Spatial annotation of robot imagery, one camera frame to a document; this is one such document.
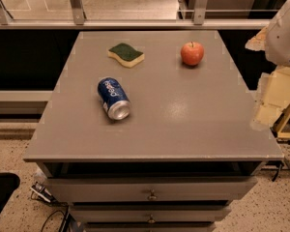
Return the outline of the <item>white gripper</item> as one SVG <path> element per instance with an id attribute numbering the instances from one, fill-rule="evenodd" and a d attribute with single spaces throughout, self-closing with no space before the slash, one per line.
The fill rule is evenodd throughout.
<path id="1" fill-rule="evenodd" d="M 246 42 L 245 48 L 265 50 L 266 59 L 278 65 L 271 74 L 263 73 L 258 81 L 250 126 L 262 131 L 271 127 L 290 104 L 290 0 L 268 27 Z"/>

